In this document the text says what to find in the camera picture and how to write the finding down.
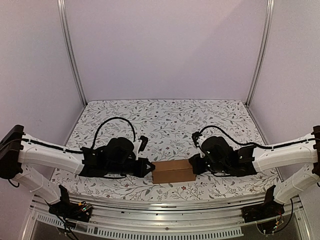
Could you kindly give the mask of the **brown cardboard box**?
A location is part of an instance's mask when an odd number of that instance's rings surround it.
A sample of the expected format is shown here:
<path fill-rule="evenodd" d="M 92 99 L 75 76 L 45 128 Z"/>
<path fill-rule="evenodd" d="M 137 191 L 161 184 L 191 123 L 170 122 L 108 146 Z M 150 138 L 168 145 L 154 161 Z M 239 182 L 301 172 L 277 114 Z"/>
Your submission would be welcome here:
<path fill-rule="evenodd" d="M 153 184 L 172 184 L 193 182 L 196 175 L 188 159 L 168 160 L 153 162 L 155 169 L 152 171 Z"/>

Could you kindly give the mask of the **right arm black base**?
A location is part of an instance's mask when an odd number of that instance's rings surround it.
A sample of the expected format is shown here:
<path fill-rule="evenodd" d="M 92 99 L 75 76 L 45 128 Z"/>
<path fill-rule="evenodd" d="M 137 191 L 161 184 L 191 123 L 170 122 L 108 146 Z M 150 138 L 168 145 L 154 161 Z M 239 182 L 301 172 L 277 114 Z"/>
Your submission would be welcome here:
<path fill-rule="evenodd" d="M 285 213 L 284 204 L 277 203 L 274 197 L 273 185 L 267 189 L 263 203 L 245 206 L 241 208 L 241 216 L 245 223 L 260 221 L 267 218 L 276 217 Z"/>

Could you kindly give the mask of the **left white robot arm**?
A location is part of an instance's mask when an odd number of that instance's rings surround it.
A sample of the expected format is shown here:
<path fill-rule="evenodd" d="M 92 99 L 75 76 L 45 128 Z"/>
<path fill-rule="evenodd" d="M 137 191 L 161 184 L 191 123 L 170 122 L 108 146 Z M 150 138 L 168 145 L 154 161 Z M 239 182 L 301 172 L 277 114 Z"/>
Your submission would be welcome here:
<path fill-rule="evenodd" d="M 63 217 L 70 217 L 75 210 L 68 201 L 68 191 L 50 182 L 33 165 L 87 178 L 108 178 L 111 174 L 144 178 L 156 168 L 147 158 L 139 157 L 147 142 L 144 136 L 135 141 L 118 137 L 98 148 L 70 149 L 34 138 L 22 125 L 15 125 L 0 141 L 0 177 L 25 186 L 54 205 Z"/>

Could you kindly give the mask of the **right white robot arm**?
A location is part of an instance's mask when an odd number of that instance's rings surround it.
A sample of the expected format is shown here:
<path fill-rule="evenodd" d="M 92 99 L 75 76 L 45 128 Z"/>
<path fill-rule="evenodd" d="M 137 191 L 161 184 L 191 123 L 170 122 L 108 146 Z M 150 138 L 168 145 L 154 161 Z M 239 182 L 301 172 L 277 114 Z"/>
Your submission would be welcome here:
<path fill-rule="evenodd" d="M 195 175 L 205 172 L 219 177 L 245 177 L 283 166 L 304 166 L 284 182 L 270 187 L 258 213 L 269 218 L 292 197 L 320 181 L 320 127 L 293 141 L 274 145 L 239 143 L 233 149 L 221 136 L 204 137 L 203 130 L 192 134 L 199 153 L 189 159 Z"/>

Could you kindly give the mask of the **floral patterned table mat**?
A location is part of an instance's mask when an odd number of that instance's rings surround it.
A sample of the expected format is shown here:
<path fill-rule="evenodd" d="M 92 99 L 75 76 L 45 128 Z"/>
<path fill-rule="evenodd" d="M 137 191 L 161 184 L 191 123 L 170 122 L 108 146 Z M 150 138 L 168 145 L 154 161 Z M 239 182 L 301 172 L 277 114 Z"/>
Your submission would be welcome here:
<path fill-rule="evenodd" d="M 113 137 L 146 136 L 141 156 L 151 162 L 187 159 L 197 153 L 192 134 L 209 126 L 206 137 L 221 136 L 234 148 L 263 142 L 254 121 L 239 100 L 105 100 L 85 107 L 68 142 L 69 148 L 106 145 Z M 200 201 L 263 194 L 278 183 L 276 169 L 245 177 L 215 177 L 153 184 L 152 175 L 124 179 L 80 177 L 55 169 L 51 181 L 72 194 L 133 201 Z"/>

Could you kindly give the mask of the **aluminium front rail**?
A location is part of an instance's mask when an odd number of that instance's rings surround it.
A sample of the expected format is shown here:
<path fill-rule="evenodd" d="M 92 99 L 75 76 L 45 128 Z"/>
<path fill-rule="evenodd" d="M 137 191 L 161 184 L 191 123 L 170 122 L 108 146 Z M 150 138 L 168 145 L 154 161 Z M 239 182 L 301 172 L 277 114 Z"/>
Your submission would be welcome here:
<path fill-rule="evenodd" d="M 245 222 L 243 207 L 263 194 L 197 201 L 135 201 L 71 194 L 72 202 L 93 205 L 89 222 L 72 229 L 78 240 L 311 240 L 313 234 L 299 197 L 285 205 L 280 232 L 262 234 Z"/>

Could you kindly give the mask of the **right aluminium frame post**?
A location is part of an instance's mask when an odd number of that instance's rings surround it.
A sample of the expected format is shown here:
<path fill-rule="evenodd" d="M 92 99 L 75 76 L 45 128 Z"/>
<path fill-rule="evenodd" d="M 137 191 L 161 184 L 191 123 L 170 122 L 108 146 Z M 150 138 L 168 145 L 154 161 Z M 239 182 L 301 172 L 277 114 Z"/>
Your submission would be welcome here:
<path fill-rule="evenodd" d="M 246 101 L 245 101 L 245 105 L 247 108 L 249 108 L 253 102 L 254 95 L 255 95 L 256 88 L 257 88 L 258 81 L 259 81 L 259 77 L 260 77 L 261 70 L 263 67 L 263 62 L 265 59 L 267 46 L 268 46 L 268 40 L 269 40 L 271 27 L 272 27 L 274 7 L 275 7 L 275 1 L 274 0 L 267 0 L 261 43 L 260 43 L 260 47 L 259 47 L 259 51 L 258 51 L 258 55 L 257 55 L 256 64 L 255 64 L 254 71 L 253 71 L 251 84 L 250 84 L 249 91 L 248 91 Z"/>

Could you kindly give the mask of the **aluminium frame post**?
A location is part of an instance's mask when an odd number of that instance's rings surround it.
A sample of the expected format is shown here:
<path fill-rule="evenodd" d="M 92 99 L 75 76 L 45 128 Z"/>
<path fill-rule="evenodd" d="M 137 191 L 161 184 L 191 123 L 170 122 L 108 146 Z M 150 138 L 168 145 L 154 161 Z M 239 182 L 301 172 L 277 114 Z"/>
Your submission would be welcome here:
<path fill-rule="evenodd" d="M 77 66 L 77 61 L 72 45 L 72 39 L 70 34 L 70 28 L 68 23 L 67 9 L 66 9 L 66 1 L 65 0 L 57 0 L 57 9 L 61 24 L 62 35 L 64 39 L 64 44 L 66 48 L 66 53 L 68 56 L 71 73 L 73 76 L 74 84 L 80 99 L 82 106 L 85 108 L 88 104 L 88 100 L 85 95 L 84 87 L 81 81 L 79 69 Z"/>
<path fill-rule="evenodd" d="M 253 102 L 254 95 L 255 95 L 256 88 L 257 88 L 258 81 L 259 81 L 259 77 L 260 77 L 261 70 L 263 67 L 263 62 L 265 59 L 267 46 L 268 46 L 268 40 L 269 40 L 271 27 L 272 27 L 274 7 L 275 7 L 275 1 L 274 0 L 267 0 L 261 43 L 260 43 L 260 47 L 259 47 L 259 51 L 258 51 L 258 55 L 257 55 L 256 64 L 255 64 L 254 71 L 253 71 L 251 84 L 250 84 L 249 91 L 248 91 L 246 101 L 245 101 L 245 105 L 247 108 L 249 108 Z"/>

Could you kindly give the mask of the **left aluminium frame post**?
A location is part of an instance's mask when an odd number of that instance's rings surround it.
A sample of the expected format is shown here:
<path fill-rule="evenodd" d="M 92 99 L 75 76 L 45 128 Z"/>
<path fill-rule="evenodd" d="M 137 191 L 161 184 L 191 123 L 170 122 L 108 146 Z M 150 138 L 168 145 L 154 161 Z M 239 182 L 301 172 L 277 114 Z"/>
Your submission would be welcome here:
<path fill-rule="evenodd" d="M 57 0 L 57 9 L 61 24 L 62 35 L 64 39 L 64 44 L 66 48 L 66 53 L 68 56 L 71 73 L 73 76 L 74 84 L 80 99 L 82 106 L 85 108 L 88 104 L 88 100 L 85 95 L 84 87 L 81 81 L 79 69 L 77 66 L 77 61 L 72 45 L 72 39 L 70 34 L 70 28 L 68 23 L 67 9 L 66 9 L 66 1 L 65 0 Z"/>

